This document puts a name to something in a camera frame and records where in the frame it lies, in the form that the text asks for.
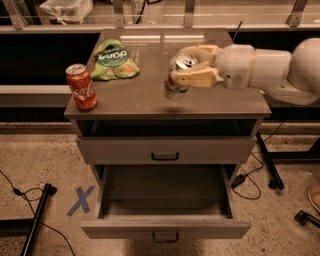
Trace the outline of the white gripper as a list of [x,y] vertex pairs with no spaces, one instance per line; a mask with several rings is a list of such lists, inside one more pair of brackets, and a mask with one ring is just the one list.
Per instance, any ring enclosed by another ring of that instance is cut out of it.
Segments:
[[217,45],[196,45],[185,47],[181,52],[192,55],[199,63],[215,63],[218,70],[206,67],[196,71],[172,71],[170,77],[176,84],[187,87],[211,87],[224,81],[226,88],[248,87],[255,60],[255,49],[252,46],[233,44],[221,50]]

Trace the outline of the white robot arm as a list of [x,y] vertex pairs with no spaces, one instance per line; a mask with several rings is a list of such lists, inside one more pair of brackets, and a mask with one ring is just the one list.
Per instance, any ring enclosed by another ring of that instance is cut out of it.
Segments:
[[195,45],[171,59],[165,81],[168,96],[218,84],[259,89],[290,104],[312,104],[320,98],[320,39],[306,39],[293,52],[242,44]]

